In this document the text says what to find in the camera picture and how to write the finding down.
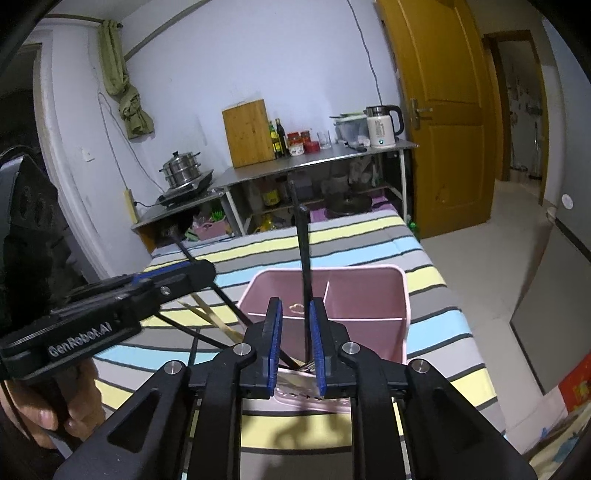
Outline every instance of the green bottle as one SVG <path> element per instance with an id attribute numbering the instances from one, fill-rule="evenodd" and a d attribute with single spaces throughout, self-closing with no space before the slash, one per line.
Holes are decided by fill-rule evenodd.
<path id="1" fill-rule="evenodd" d="M 277 135 L 279 135 L 279 142 L 281 142 L 281 149 L 283 150 L 283 154 L 287 155 L 289 150 L 287 150 L 287 145 L 285 144 L 285 129 L 283 125 L 281 125 L 281 120 L 275 118 L 275 123 L 277 124 Z"/>
<path id="2" fill-rule="evenodd" d="M 417 240 L 420 242 L 421 241 L 421 236 L 420 236 L 420 233 L 418 231 L 418 225 L 415 222 L 410 222 L 408 224 L 408 228 L 413 233 L 413 235 L 417 238 Z"/>
<path id="3" fill-rule="evenodd" d="M 279 135 L 275 132 L 273 122 L 269 120 L 269 132 L 271 132 L 271 141 L 273 142 L 273 151 L 275 152 L 275 158 L 280 158 L 284 155 L 281 148 L 281 141 L 279 141 Z"/>

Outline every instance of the door frame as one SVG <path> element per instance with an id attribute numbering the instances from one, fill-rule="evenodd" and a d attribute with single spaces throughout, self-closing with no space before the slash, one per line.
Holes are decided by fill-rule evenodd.
<path id="1" fill-rule="evenodd" d="M 43 160 L 49 178 L 57 188 L 61 211 L 96 275 L 99 278 L 112 277 L 115 273 L 109 265 L 103 242 L 84 207 L 82 196 L 67 166 L 67 155 L 53 98 L 53 32 L 45 28 L 36 28 L 21 48 L 37 50 L 33 65 L 35 122 Z"/>
<path id="2" fill-rule="evenodd" d="M 550 142 L 548 137 L 548 99 L 546 97 L 546 88 L 544 84 L 544 74 L 542 64 L 535 46 L 534 38 L 530 30 L 501 31 L 485 34 L 483 36 L 483 45 L 487 56 L 490 57 L 489 74 L 493 85 L 493 96 L 495 97 L 495 110 L 498 124 L 498 131 L 502 133 L 502 147 L 497 151 L 496 157 L 496 178 L 497 180 L 509 180 L 509 167 L 511 165 L 511 120 L 509 117 L 509 95 L 507 92 L 507 83 L 505 69 L 503 67 L 499 43 L 503 41 L 526 41 L 530 44 L 534 54 L 534 60 L 538 70 L 538 79 L 540 81 L 540 90 L 542 94 L 542 161 L 541 174 L 542 182 L 540 185 L 540 195 L 538 202 L 544 203 L 544 194 L 546 190 L 546 181 L 548 178 L 548 155 L 550 152 Z"/>

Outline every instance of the electric kettle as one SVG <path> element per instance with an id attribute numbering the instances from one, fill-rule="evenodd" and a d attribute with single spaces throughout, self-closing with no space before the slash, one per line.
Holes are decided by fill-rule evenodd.
<path id="1" fill-rule="evenodd" d="M 398 114 L 400 129 L 394 131 L 394 121 L 390 112 Z M 396 137 L 404 131 L 402 110 L 396 105 L 369 106 L 364 110 L 368 116 L 369 140 L 374 148 L 387 148 L 396 144 Z"/>

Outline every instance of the green towel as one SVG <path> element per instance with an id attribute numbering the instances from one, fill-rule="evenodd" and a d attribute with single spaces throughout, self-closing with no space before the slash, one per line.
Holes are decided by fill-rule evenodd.
<path id="1" fill-rule="evenodd" d="M 154 131 L 154 122 L 142 110 L 138 89 L 131 85 L 123 58 L 117 22 L 105 20 L 99 27 L 99 58 L 107 92 L 118 98 L 119 114 L 125 122 L 128 138 Z"/>

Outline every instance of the stainless steel pot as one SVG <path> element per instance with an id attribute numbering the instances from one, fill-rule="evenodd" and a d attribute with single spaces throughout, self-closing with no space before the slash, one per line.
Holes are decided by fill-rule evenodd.
<path id="1" fill-rule="evenodd" d="M 166 181 L 170 188 L 175 189 L 191 183 L 196 178 L 199 178 L 201 172 L 199 171 L 200 163 L 196 158 L 198 153 L 173 153 L 173 157 L 168 160 L 163 166 L 161 172 L 164 172 Z"/>

